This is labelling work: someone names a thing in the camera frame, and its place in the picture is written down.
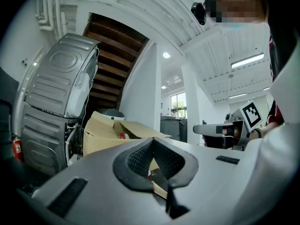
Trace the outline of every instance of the black camera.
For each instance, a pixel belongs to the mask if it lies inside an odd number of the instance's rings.
[[[204,25],[206,22],[206,12],[202,3],[194,2],[191,8],[191,12],[194,14],[195,18],[201,25]]]

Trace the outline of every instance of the ceiling light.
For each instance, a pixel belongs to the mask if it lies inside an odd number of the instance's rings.
[[[168,52],[164,52],[164,53],[163,53],[163,57],[164,57],[164,58],[170,58],[171,55],[170,55]]]
[[[231,99],[231,98],[237,98],[237,97],[244,96],[244,95],[247,95],[247,93],[235,95],[235,96],[229,97],[229,99]]]
[[[243,66],[247,63],[254,62],[254,61],[257,61],[259,59],[263,59],[263,57],[264,57],[264,53],[262,52],[260,54],[254,55],[252,57],[249,57],[249,58],[246,58],[246,59],[243,59],[243,60],[232,63],[231,68],[234,69],[234,68]]]

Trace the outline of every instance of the person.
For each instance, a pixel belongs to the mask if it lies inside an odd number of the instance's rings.
[[[172,114],[171,114],[172,117],[177,117],[176,109],[172,109],[171,112],[172,112]]]
[[[299,40],[295,3],[296,0],[205,0],[205,8],[214,21],[234,29],[243,26],[243,23],[268,23],[272,38],[271,74],[275,80]],[[283,123],[280,109],[274,101],[267,125],[253,130],[249,141],[264,137]]]

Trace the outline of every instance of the wooden staircase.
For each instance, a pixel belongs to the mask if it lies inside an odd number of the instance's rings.
[[[98,71],[86,108],[88,119],[100,108],[118,108],[122,89],[148,39],[113,19],[92,14],[84,35],[101,41]]]

